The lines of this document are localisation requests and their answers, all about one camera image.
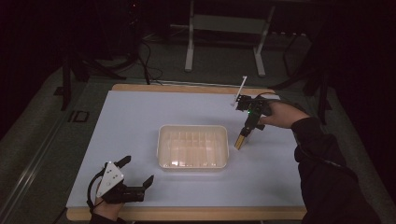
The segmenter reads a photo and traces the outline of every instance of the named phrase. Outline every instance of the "dark background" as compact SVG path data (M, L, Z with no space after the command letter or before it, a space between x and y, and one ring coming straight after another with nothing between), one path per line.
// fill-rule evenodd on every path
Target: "dark background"
M122 11L123 3L119 1L117 8L113 8L117 19L110 26L123 27L122 23L131 19ZM308 67L318 64L330 66L330 84L336 89L376 170L396 202L396 110L393 99L396 96L393 91L396 84L396 6L391 0L348 3L348 9L335 11L327 20L306 64ZM158 0L145 1L145 4L142 20L164 36L169 32L167 24L188 23L188 1ZM81 35L84 32L79 33L82 43L91 43L92 49L98 50L93 55L111 56L114 51L125 47L114 47L113 43L108 42L108 34L102 25L109 20L104 20L94 5L90 0L2 1L1 137L29 104L44 80L62 65L64 43L67 43L68 36L73 36L70 32L77 24L82 24L80 31L90 29L87 34L95 34L93 38L92 35ZM285 24L282 21L286 21L288 16L275 15L277 21L271 29L284 29L276 25Z

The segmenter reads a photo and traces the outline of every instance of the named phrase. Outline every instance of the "black sleeve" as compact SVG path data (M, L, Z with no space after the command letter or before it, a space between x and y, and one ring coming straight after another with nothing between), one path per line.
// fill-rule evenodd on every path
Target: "black sleeve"
M117 221L113 221L108 218L99 216L95 213L92 213L90 224L126 224L126 222L121 218L118 218Z
M291 129L299 142L294 156L299 162L307 209L303 223L381 223L353 175L346 169L323 162L346 166L337 140L323 133L318 119L301 119Z

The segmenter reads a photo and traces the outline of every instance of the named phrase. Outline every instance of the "person's hand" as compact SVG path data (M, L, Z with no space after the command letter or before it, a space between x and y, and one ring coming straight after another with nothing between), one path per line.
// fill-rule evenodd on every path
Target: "person's hand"
M270 102L272 115L261 117L259 124L269 124L279 128L290 128L291 124L300 119L309 118L305 112L281 102Z
M93 212L101 217L117 221L117 218L119 217L119 212L124 205L125 203L106 203L103 198L96 198Z

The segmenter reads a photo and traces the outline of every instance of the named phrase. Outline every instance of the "clear plastic container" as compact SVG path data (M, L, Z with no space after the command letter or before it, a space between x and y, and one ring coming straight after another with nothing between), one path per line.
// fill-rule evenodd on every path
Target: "clear plastic container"
M166 170L218 170L228 160L227 130L219 125L164 125L157 157Z

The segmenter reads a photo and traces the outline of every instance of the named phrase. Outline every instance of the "gray floor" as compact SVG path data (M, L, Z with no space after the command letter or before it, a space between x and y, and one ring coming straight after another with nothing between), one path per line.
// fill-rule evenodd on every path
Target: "gray floor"
M208 41L205 38L207 34L201 34L200 37L195 45L193 71L190 73L184 72L187 49L185 32L175 32L169 42L157 41L155 35L147 37L150 46L148 65L163 72L158 82L153 84L188 82L238 86L242 76L248 76L247 86L267 87L288 78L282 52L290 39L283 35L270 35L266 39L262 53L266 77L256 75L251 46ZM301 62L307 47L309 43L301 37L290 49L288 59L291 69ZM149 49L142 46L141 55L146 58ZM153 77L160 75L159 70L149 71ZM128 77L122 81L124 83L144 83L142 66L139 64L119 71L119 74ZM88 83L74 81L73 100L66 111L60 110L62 97L53 95L55 89L62 85L62 70L52 74L43 84L0 144L0 202L4 202L1 203L4 206L13 207L11 210L3 207L2 211L9 213L7 216L1 214L0 218L7 217L7 221L2 220L2 223L51 223L61 214L90 143L106 93L115 83L120 82L98 74L92 74ZM279 94L302 105L315 116L317 97L304 96L301 91L303 85L304 82L301 81ZM329 90L328 100L332 110L326 113L328 125L323 126L323 130L337 136L348 165L358 174L364 195L381 216L383 223L396 223L395 205L384 190L359 136L332 89ZM79 110L90 112L88 121L68 122L71 112ZM28 168L37 172L26 173ZM21 179L26 183L23 186L18 185ZM63 213L57 223L71 221Z

